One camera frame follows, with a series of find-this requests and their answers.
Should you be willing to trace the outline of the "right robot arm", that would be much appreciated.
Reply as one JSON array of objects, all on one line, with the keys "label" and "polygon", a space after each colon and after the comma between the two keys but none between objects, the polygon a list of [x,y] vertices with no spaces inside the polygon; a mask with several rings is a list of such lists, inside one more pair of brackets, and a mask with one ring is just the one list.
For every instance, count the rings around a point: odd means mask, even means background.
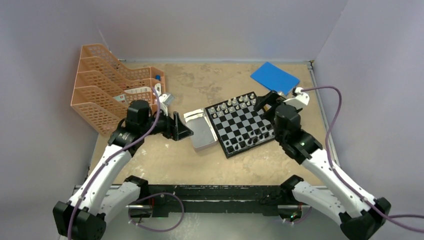
[{"label": "right robot arm", "polygon": [[258,96],[254,103],[256,111],[270,121],[274,139],[285,154],[313,173],[326,186],[322,191],[303,178],[292,175],[281,184],[280,196],[288,204],[295,201],[311,206],[337,223],[350,240],[368,240],[386,220],[381,216],[389,213],[390,202],[376,198],[355,183],[330,157],[322,144],[302,129],[299,112],[308,102],[306,93],[297,93],[286,99],[272,90]]}]

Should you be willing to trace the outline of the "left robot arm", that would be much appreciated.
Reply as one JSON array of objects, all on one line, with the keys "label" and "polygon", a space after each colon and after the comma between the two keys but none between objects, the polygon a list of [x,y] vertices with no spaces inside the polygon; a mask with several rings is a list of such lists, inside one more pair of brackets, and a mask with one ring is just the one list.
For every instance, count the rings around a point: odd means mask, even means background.
[{"label": "left robot arm", "polygon": [[181,121],[162,110],[153,113],[144,100],[131,102],[126,118],[111,134],[108,145],[93,172],[67,202],[58,201],[52,213],[58,233],[70,240],[100,240],[107,224],[130,203],[142,205],[151,198],[164,198],[166,192],[151,194],[147,180],[129,176],[113,194],[110,187],[149,135],[162,134],[179,141],[194,133]]}]

